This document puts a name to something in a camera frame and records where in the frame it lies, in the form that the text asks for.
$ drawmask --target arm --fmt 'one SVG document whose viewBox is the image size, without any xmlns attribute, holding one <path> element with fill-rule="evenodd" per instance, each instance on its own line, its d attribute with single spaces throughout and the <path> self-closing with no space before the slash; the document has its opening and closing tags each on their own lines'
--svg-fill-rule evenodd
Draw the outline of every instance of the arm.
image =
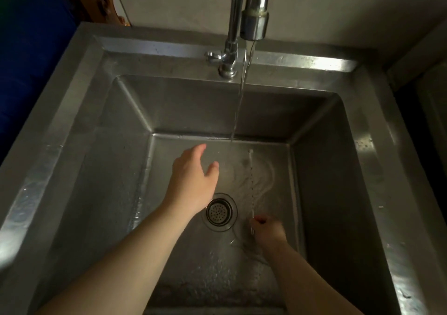
<svg viewBox="0 0 447 315">
<path fill-rule="evenodd" d="M 250 219 L 250 225 L 275 274 L 289 314 L 362 315 L 292 249 L 278 219 L 258 215 Z"/>
<path fill-rule="evenodd" d="M 214 194 L 219 164 L 212 163 L 204 175 L 205 148 L 184 151 L 159 208 L 37 314 L 142 314 L 177 239 Z"/>
</svg>

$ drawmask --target white wall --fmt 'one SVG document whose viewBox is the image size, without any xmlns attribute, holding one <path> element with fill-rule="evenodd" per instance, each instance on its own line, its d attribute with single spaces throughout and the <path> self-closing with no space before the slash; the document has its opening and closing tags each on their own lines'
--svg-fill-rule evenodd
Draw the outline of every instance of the white wall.
<svg viewBox="0 0 447 315">
<path fill-rule="evenodd" d="M 122 0 L 133 25 L 226 34 L 230 0 Z M 377 48 L 393 61 L 447 14 L 447 0 L 270 0 L 267 37 Z"/>
</svg>

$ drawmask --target person's right hand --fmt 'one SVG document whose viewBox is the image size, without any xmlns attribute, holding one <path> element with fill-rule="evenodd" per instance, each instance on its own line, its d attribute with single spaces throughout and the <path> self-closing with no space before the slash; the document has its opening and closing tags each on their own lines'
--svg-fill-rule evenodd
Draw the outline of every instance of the person's right hand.
<svg viewBox="0 0 447 315">
<path fill-rule="evenodd" d="M 249 219 L 250 226 L 254 230 L 256 243 L 261 247 L 265 254 L 267 251 L 274 250 L 278 245 L 287 244 L 286 232 L 275 216 L 256 215 Z"/>
</svg>

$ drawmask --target hand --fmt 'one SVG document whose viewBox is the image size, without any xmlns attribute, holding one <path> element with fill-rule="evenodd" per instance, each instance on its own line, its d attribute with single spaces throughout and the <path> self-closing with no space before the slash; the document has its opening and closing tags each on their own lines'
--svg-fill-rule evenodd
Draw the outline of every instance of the hand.
<svg viewBox="0 0 447 315">
<path fill-rule="evenodd" d="M 162 204 L 189 219 L 211 201 L 219 178 L 218 162 L 211 163 L 206 175 L 203 173 L 200 158 L 206 147 L 206 144 L 196 145 L 174 161 Z"/>
<path fill-rule="evenodd" d="M 264 254 L 275 250 L 279 245 L 287 244 L 284 227 L 275 216 L 256 215 L 254 218 L 250 218 L 249 222 L 254 230 L 256 243 Z"/>
</svg>

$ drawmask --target person's left hand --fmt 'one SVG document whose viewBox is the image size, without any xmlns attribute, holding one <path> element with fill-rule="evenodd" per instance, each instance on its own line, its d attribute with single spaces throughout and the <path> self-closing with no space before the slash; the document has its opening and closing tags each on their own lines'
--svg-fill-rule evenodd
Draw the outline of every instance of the person's left hand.
<svg viewBox="0 0 447 315">
<path fill-rule="evenodd" d="M 219 163 L 213 162 L 206 175 L 200 158 L 206 144 L 187 149 L 174 161 L 163 205 L 192 218 L 211 201 L 219 178 Z"/>
</svg>

